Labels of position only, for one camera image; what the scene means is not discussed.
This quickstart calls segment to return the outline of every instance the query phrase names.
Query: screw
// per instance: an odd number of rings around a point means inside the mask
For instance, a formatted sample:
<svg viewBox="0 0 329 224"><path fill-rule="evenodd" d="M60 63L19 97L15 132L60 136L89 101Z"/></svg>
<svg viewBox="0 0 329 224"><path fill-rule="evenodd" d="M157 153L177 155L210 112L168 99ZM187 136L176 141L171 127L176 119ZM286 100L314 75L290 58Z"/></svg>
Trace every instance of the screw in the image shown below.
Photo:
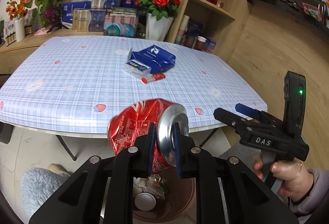
<svg viewBox="0 0 329 224"><path fill-rule="evenodd" d="M99 162L99 157L98 156L91 156L89 159L90 163L96 164Z"/></svg>
<svg viewBox="0 0 329 224"><path fill-rule="evenodd" d="M191 152L192 152L192 153L195 153L195 154L198 154L198 153L201 152L201 149L200 149L199 147L193 147L193 148L191 149Z"/></svg>
<svg viewBox="0 0 329 224"><path fill-rule="evenodd" d="M237 163L239 163L239 159L236 158L235 156L230 157L230 159L228 159L228 161L233 165L236 165Z"/></svg>
<svg viewBox="0 0 329 224"><path fill-rule="evenodd" d="M131 146L131 147L128 148L128 151L129 151L130 153L136 153L136 152L138 151L138 148L135 147L135 146Z"/></svg>

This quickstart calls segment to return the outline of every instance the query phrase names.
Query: wooden floor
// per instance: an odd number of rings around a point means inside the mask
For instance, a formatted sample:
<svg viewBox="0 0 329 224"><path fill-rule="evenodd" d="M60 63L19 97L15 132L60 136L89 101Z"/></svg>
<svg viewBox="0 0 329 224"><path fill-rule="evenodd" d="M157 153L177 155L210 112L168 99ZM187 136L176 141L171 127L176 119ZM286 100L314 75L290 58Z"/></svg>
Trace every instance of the wooden floor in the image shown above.
<svg viewBox="0 0 329 224"><path fill-rule="evenodd" d="M254 5L228 64L280 119L287 71L306 77L302 131L310 146L306 165L329 169L329 38L287 12Z"/></svg>

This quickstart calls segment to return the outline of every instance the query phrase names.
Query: hand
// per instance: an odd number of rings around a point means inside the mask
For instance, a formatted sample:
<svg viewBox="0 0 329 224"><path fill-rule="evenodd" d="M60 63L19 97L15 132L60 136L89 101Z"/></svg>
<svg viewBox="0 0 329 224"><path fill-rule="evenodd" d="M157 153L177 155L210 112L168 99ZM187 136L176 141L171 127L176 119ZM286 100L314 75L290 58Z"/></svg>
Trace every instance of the hand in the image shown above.
<svg viewBox="0 0 329 224"><path fill-rule="evenodd" d="M262 179L263 160L260 154L252 158L251 165L255 174ZM270 171L274 177L283 180L278 193L290 197L294 202L302 199L313 185L313 174L309 173L304 163L296 158L293 161L274 162Z"/></svg>

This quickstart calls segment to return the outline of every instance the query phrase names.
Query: finger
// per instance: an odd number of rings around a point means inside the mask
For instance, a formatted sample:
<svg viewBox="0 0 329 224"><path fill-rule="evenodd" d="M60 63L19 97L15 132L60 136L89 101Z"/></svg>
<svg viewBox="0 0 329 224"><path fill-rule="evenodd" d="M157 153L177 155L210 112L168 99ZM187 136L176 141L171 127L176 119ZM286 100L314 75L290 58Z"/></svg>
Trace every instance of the finger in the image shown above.
<svg viewBox="0 0 329 224"><path fill-rule="evenodd" d="M261 153L258 153L257 155L253 156L251 159L251 166L254 168L254 170L260 170L263 167L263 160Z"/></svg>
<svg viewBox="0 0 329 224"><path fill-rule="evenodd" d="M281 180L293 181L300 173L302 162L298 159L294 161L278 161L271 165L271 172L274 177Z"/></svg>
<svg viewBox="0 0 329 224"><path fill-rule="evenodd" d="M256 176L257 176L260 180L262 180L263 177L264 177L264 174L263 174L262 171L255 171L255 174L256 174Z"/></svg>

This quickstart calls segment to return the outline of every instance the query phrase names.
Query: blue plaid tablecloth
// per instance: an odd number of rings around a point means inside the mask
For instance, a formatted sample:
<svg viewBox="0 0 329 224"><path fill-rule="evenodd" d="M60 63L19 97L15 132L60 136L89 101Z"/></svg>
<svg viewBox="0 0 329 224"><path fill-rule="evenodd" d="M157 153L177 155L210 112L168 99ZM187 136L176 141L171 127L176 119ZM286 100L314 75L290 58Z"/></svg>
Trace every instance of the blue plaid tablecloth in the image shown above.
<svg viewBox="0 0 329 224"><path fill-rule="evenodd" d="M123 70L129 50L157 45L176 56L166 78L149 84ZM132 104L163 98L182 104L189 128L220 123L213 111L235 105L267 110L260 96L219 57L167 42L112 36L54 37L0 89L0 120L44 130L105 134Z"/></svg>

